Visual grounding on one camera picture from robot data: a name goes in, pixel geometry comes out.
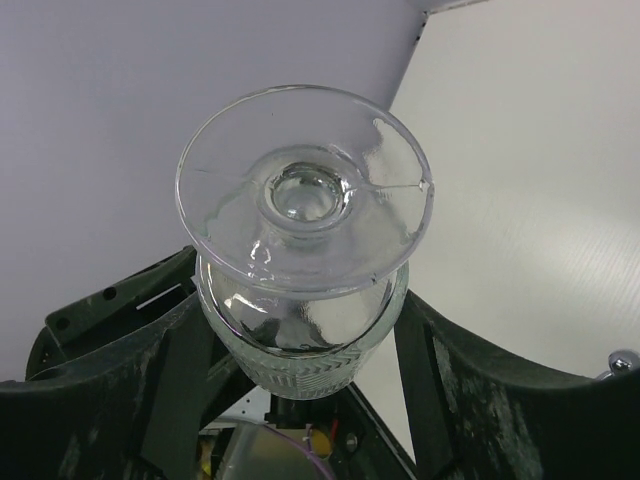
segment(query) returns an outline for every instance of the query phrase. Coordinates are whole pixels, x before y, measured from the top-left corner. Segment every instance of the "textured glass pattern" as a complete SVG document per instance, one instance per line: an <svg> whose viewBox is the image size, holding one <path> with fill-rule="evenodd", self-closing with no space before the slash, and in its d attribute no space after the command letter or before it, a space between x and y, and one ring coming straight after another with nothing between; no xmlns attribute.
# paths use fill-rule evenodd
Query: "textured glass pattern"
<svg viewBox="0 0 640 480"><path fill-rule="evenodd" d="M203 259L199 257L198 291L213 330L251 380L275 395L294 400L325 397L353 381L362 364L393 328L402 309L409 279L409 267L405 263L397 271L393 291L381 315L351 343L324 353L284 353L256 345L228 327L211 291L201 288L208 283L202 278L203 272L206 275L207 271L202 263ZM349 311L343 312L343 321L349 321Z"/></svg>

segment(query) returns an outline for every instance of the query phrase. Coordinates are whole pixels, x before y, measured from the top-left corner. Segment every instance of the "white backdrop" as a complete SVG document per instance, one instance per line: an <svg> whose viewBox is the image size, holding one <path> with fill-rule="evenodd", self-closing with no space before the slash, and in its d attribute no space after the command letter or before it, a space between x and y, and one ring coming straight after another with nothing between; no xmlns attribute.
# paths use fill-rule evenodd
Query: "white backdrop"
<svg viewBox="0 0 640 480"><path fill-rule="evenodd" d="M192 133L287 83L389 105L422 16L398 0L0 2L0 380L47 313L188 243Z"/></svg>
<svg viewBox="0 0 640 480"><path fill-rule="evenodd" d="M411 287L587 376L640 350L640 3L492 0L433 16L392 111L436 183Z"/></svg>

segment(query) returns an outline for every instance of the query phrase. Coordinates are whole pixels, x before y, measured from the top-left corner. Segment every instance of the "screw hole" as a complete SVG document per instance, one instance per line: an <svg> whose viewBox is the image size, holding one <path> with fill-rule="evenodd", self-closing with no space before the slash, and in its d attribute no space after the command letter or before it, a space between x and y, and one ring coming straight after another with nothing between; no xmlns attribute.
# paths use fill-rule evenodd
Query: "screw hole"
<svg viewBox="0 0 640 480"><path fill-rule="evenodd" d="M104 298L105 300L113 300L114 298L116 298L117 294L118 292L115 288L109 287L106 288L104 292L102 292L102 298Z"/></svg>
<svg viewBox="0 0 640 480"><path fill-rule="evenodd" d="M58 330L66 330L69 328L69 325L71 325L71 322L68 318L62 317L56 320L56 328Z"/></svg>

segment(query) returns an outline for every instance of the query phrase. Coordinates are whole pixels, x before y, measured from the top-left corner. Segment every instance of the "upside-down glass goblet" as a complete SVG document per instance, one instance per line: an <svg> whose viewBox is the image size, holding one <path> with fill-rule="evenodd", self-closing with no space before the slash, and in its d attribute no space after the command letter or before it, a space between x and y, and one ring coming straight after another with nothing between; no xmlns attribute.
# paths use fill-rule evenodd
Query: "upside-down glass goblet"
<svg viewBox="0 0 640 480"><path fill-rule="evenodd" d="M348 385L393 327L433 204L409 131L364 98L285 86L240 98L186 147L176 200L212 328L258 385Z"/></svg>

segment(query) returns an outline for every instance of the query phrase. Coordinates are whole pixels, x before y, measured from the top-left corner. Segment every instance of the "metal screw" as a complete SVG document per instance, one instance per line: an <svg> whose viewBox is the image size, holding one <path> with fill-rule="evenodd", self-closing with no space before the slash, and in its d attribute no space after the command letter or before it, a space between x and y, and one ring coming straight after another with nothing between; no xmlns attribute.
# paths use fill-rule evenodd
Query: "metal screw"
<svg viewBox="0 0 640 480"><path fill-rule="evenodd" d="M640 355L633 350L616 350L609 355L609 371L598 376L598 380L624 375L640 368Z"/></svg>
<svg viewBox="0 0 640 480"><path fill-rule="evenodd" d="M353 433L347 433L345 445L347 446L347 452L355 452L358 448L358 437L356 437Z"/></svg>

